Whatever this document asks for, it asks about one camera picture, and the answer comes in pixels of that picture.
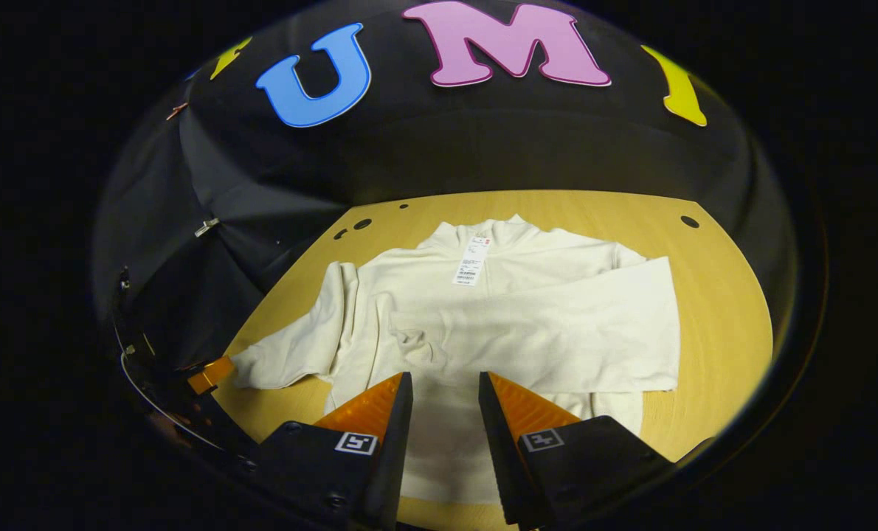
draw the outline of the pink letter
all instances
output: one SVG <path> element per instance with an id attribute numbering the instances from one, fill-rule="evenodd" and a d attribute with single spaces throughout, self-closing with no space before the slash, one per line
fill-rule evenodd
<path id="1" fill-rule="evenodd" d="M 462 2 L 432 2 L 410 7 L 403 18 L 422 21 L 432 38 L 439 56 L 432 82 L 440 87 L 471 85 L 492 77 L 491 68 L 476 63 L 469 43 L 514 77 L 528 73 L 534 47 L 540 43 L 547 56 L 540 66 L 544 77 L 578 85 L 610 84 L 609 75 L 600 70 L 577 33 L 576 19 L 558 10 L 520 4 L 511 22 L 501 24 Z"/>

